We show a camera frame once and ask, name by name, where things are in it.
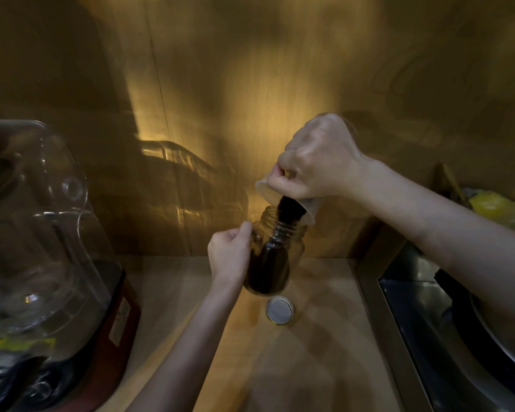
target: wooden countertop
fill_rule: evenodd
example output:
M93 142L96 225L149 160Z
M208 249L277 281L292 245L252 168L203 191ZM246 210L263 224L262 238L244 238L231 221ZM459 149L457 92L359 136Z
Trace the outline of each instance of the wooden countertop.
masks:
M210 286L206 257L124 260L142 317L124 380L101 412L125 410ZM195 411L393 411L399 406L346 259L303 259L270 323L246 290L227 322Z

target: glass jar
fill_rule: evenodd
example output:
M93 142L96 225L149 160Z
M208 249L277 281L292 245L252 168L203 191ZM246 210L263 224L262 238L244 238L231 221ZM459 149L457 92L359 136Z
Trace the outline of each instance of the glass jar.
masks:
M244 287L260 296L282 292L302 257L305 231L307 225L278 221L277 207L267 207L254 223Z

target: jar lid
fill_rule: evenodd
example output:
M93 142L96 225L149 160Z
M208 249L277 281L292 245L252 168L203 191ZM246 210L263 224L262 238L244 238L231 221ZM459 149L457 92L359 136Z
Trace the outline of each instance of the jar lid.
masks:
M290 322L294 315L294 305L288 298L275 296L267 302L265 313L273 324L285 325Z

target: label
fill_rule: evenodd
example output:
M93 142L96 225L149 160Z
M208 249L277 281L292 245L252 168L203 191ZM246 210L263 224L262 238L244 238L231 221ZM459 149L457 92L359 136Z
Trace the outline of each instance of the label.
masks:
M112 323L111 332L109 332L109 339L115 346L120 345L120 340L122 339L122 334L124 334L124 327L126 326L130 309L130 304L128 304L126 298L123 297L116 313L115 322Z

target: dark liquid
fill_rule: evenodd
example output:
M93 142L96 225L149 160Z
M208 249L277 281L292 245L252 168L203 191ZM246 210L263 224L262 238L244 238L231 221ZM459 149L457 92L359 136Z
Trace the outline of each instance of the dark liquid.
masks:
M296 225L305 214L305 209L295 200L282 197L278 203L278 221ZM289 239L279 241L272 237L256 255L250 254L250 263L246 276L246 285L254 292L270 295L284 290L290 276L288 258Z

